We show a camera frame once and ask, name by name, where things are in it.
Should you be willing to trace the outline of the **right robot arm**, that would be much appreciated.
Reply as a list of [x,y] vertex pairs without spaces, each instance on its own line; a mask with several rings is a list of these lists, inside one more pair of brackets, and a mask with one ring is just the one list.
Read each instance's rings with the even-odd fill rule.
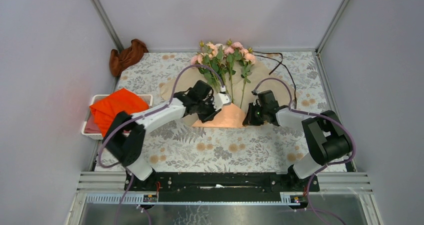
[[256,100],[248,105],[243,125],[269,123],[277,127],[290,127],[304,134],[308,153],[287,170],[286,183],[291,190],[301,190],[307,184],[307,178],[332,161],[353,155],[352,138],[332,110],[311,113],[279,105],[271,90],[256,96]]

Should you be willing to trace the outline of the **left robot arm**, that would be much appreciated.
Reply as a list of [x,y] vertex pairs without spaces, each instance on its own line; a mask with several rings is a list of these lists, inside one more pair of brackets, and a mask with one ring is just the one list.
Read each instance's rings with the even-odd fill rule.
[[199,80],[187,90],[174,93],[168,102],[142,112],[119,112],[102,144],[136,178],[136,184],[148,191],[155,185],[155,171],[142,157],[146,135],[188,115],[196,114],[203,123],[212,121],[231,102],[225,87],[214,92],[210,85]]

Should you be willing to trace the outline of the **peach wrapping paper sheet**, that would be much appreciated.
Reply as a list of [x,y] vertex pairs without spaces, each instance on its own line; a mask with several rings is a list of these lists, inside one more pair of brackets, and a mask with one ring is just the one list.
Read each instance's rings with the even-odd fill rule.
[[[242,100],[242,90],[243,90],[243,79],[241,78],[241,66],[235,64],[236,74],[233,75],[233,89],[234,89],[234,98],[233,103],[225,106],[222,111],[220,111],[212,121],[202,123],[198,115],[188,115],[182,120],[185,125],[189,127],[206,127],[206,128],[242,128],[242,122],[246,117],[248,112],[249,103],[253,103],[256,100],[256,96],[252,94],[252,91],[255,90],[257,84],[265,78],[277,78],[283,80],[282,78],[276,75],[269,75],[270,69],[262,62],[256,61],[256,63],[251,67],[251,75],[248,75],[247,78],[250,80],[250,83],[246,82],[243,93]],[[186,70],[181,77],[179,78],[175,92],[183,92],[190,87],[193,87],[197,81],[204,81],[207,83],[206,78],[198,71],[197,68],[189,68]],[[160,83],[160,96],[168,101],[171,98],[172,90],[176,77],[170,79],[168,82]],[[263,92],[271,90],[274,94],[275,99],[277,100],[279,106],[287,105],[290,101],[289,92],[286,87],[276,80],[267,80],[264,81],[259,88],[256,88],[258,92]]]

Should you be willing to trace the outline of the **pink fake flower bunch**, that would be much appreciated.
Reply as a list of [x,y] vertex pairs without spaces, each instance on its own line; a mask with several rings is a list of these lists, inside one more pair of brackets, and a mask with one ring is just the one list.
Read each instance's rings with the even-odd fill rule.
[[246,85],[251,83],[249,76],[256,64],[252,48],[245,48],[240,42],[228,39],[223,49],[225,68],[228,73],[229,92],[232,102],[244,105]]

